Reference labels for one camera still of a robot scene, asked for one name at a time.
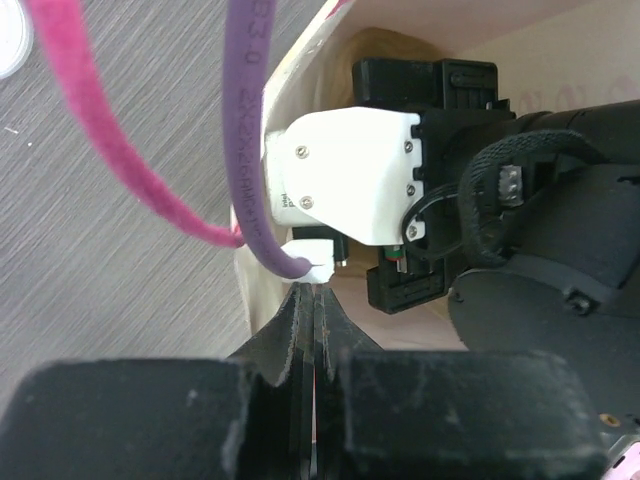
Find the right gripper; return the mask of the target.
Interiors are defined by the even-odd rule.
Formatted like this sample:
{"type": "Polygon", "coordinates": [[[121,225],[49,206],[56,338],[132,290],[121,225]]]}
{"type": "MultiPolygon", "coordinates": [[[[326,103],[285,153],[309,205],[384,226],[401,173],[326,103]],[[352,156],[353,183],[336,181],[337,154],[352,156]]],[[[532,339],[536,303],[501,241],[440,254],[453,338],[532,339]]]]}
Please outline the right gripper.
{"type": "Polygon", "coordinates": [[[456,204],[469,161],[490,141],[489,130],[514,119],[498,93],[498,70],[489,62],[435,62],[364,58],[352,66],[355,105],[416,113],[411,130],[423,160],[414,177],[425,190],[403,218],[399,246],[366,246],[329,227],[292,228],[297,240],[329,240],[337,262],[357,246],[373,248],[377,261],[366,273],[369,304],[396,314],[445,296],[467,267],[456,204]]]}

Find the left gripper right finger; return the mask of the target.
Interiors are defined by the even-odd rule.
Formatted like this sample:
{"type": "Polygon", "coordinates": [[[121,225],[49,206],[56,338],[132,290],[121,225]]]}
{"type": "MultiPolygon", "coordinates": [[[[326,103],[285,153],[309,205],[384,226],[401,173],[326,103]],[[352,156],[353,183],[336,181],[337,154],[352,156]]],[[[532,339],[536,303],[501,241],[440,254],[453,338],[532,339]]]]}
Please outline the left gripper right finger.
{"type": "Polygon", "coordinates": [[[334,292],[314,298],[321,479],[597,479],[585,389],[540,352],[385,350],[334,292]]]}

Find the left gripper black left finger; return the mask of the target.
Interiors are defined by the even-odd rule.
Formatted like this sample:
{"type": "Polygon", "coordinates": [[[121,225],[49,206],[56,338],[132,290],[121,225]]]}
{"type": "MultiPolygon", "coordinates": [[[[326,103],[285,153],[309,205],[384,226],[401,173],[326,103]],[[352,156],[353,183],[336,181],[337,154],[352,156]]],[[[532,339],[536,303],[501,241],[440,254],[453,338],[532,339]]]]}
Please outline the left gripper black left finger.
{"type": "Polygon", "coordinates": [[[222,359],[58,361],[1,419],[5,479],[306,479],[312,289],[222,359]]]}

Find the pink paper gift bag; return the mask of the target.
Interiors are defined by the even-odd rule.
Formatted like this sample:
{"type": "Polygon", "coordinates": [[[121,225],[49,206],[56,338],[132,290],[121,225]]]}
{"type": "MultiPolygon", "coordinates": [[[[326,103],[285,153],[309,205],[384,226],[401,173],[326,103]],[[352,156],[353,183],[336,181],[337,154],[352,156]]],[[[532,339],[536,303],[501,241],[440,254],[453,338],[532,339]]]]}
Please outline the pink paper gift bag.
{"type": "Polygon", "coordinates": [[[231,223],[193,212],[122,131],[79,1],[26,5],[116,177],[234,250],[249,324],[333,283],[386,345],[639,362],[639,5],[329,1],[275,72],[276,5],[228,5],[231,223]]]}

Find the cardboard cup carrier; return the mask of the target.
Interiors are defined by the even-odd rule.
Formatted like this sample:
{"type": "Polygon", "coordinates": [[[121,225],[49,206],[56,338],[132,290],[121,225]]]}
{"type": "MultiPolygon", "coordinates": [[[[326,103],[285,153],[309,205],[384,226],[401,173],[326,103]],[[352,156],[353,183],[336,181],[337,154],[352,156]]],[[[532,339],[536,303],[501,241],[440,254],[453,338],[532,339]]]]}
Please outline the cardboard cup carrier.
{"type": "Polygon", "coordinates": [[[317,111],[355,105],[352,66],[368,57],[434,61],[447,51],[424,40],[382,28],[366,28],[333,40],[323,54],[314,105],[317,111]]]}

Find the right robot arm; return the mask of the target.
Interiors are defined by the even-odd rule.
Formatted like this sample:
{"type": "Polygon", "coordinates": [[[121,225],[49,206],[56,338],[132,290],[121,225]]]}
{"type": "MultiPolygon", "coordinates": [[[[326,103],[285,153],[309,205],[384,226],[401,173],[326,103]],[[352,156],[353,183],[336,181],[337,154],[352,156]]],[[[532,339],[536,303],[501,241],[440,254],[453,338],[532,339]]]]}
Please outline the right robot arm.
{"type": "Polygon", "coordinates": [[[472,350],[543,350],[583,380],[608,432],[639,429],[639,104],[517,116],[492,63],[369,57],[366,116],[402,115],[392,219],[366,276],[395,314],[447,297],[472,350]]]}

